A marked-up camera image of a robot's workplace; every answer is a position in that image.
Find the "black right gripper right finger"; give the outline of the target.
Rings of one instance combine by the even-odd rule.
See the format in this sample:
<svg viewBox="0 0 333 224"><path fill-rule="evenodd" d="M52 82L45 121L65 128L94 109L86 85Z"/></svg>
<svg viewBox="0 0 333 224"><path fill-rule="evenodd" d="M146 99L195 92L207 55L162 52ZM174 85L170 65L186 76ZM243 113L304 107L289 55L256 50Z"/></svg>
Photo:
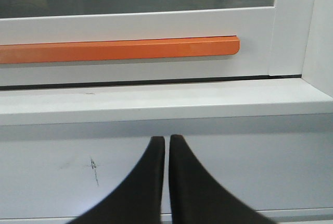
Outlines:
<svg viewBox="0 0 333 224"><path fill-rule="evenodd" d="M173 223L273 223L222 187L178 134L170 137L169 191Z"/></svg>

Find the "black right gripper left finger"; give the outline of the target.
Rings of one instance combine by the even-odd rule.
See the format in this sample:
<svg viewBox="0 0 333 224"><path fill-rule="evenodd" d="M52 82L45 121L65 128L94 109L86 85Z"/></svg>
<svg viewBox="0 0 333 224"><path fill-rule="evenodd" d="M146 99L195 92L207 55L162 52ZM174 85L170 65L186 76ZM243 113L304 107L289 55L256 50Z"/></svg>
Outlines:
<svg viewBox="0 0 333 224"><path fill-rule="evenodd" d="M165 139L153 136L127 177L70 223L161 223Z"/></svg>

